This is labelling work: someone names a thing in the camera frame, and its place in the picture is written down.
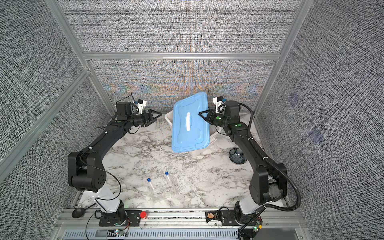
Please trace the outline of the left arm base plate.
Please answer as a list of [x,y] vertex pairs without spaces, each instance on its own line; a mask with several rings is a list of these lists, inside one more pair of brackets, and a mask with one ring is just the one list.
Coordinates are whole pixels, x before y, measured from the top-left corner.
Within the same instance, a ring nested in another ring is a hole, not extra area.
[[125,210],[125,213],[102,213],[99,227],[138,227],[141,222],[141,210]]

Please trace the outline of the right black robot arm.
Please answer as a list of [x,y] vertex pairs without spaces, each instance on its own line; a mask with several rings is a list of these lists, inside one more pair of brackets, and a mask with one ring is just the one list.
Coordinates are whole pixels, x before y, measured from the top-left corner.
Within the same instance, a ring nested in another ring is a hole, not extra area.
[[[226,101],[222,107],[224,108],[223,113],[208,109],[199,112],[199,116],[210,125],[221,127],[243,152],[252,167],[250,194],[236,203],[236,221],[245,226],[255,221],[267,208],[283,212],[297,210],[301,206],[302,196],[298,186],[288,176],[286,166],[276,163],[256,142],[251,133],[253,119],[250,118],[248,123],[241,121],[240,110],[243,108],[250,110],[251,108],[236,101]],[[287,196],[288,185],[296,194],[296,202],[291,207],[275,205],[276,201]]]

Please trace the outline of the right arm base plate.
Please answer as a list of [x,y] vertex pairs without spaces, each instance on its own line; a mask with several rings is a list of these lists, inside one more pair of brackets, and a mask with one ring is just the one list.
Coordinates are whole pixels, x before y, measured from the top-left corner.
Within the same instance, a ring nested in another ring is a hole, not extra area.
[[240,226],[236,219],[236,212],[234,210],[222,209],[219,211],[220,220],[225,227]]

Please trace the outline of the blue plastic bin lid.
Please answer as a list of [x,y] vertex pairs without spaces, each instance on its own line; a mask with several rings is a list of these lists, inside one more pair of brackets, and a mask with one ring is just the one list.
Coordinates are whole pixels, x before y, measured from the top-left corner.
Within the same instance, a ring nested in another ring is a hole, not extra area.
[[173,152],[184,153],[208,147],[210,124],[199,116],[199,112],[208,109],[208,96],[205,92],[199,92],[175,103],[172,127]]

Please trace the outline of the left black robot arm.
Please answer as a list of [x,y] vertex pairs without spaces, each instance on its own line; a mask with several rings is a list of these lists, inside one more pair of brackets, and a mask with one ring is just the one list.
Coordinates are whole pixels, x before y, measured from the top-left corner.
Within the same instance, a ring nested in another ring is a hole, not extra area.
[[157,121],[162,113],[145,110],[146,101],[138,99],[116,102],[116,112],[102,128],[102,133],[87,147],[68,155],[69,185],[83,192],[100,208],[101,220],[114,226],[127,223],[127,214],[123,201],[118,194],[113,194],[106,185],[110,175],[105,170],[103,159],[112,146],[131,132],[132,128],[145,128]]

